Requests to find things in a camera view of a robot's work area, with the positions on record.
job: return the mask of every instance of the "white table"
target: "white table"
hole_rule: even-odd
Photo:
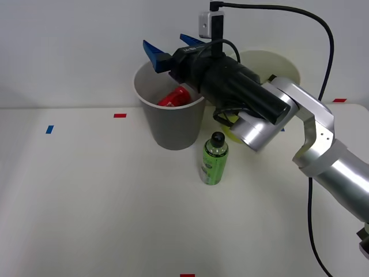
[[[369,112],[329,107],[337,137],[369,161]],[[302,123],[260,154],[228,140],[223,181],[208,186],[197,164],[220,130],[211,113],[192,147],[169,151],[140,108],[0,110],[0,276],[324,276],[308,241],[307,178],[291,161]],[[335,277],[368,276],[363,225],[318,184],[313,226]]]

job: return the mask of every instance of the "green bottle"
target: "green bottle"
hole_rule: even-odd
[[[223,175],[228,157],[228,144],[222,132],[215,132],[203,149],[200,177],[208,185],[216,185]]]

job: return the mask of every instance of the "gray bucket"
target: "gray bucket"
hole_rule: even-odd
[[[161,147],[181,150],[191,146],[200,131],[205,99],[184,86],[190,93],[192,103],[180,107],[161,107],[156,103],[165,98],[179,84],[168,73],[157,74],[150,62],[135,74],[134,88],[144,108],[151,133]]]

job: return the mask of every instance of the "bottle label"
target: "bottle label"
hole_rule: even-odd
[[[202,155],[201,179],[208,185],[219,183],[227,161],[228,150],[222,155],[213,155],[205,146]]]

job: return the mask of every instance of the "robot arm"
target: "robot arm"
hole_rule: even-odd
[[[214,38],[214,26],[221,26],[223,14],[206,12],[200,15],[200,36]],[[305,142],[293,161],[308,177],[315,179],[349,212],[364,222],[358,232],[360,250],[369,259],[369,165],[364,163],[336,139],[334,116],[316,98],[291,80],[276,77],[261,84],[257,74],[227,57],[219,39],[204,43],[181,35],[189,46],[164,53],[144,41],[144,49],[157,73],[170,71],[178,83],[186,83],[216,106],[214,118],[226,124],[245,144],[261,150],[292,117],[304,122]],[[231,123],[219,117],[236,114]]]

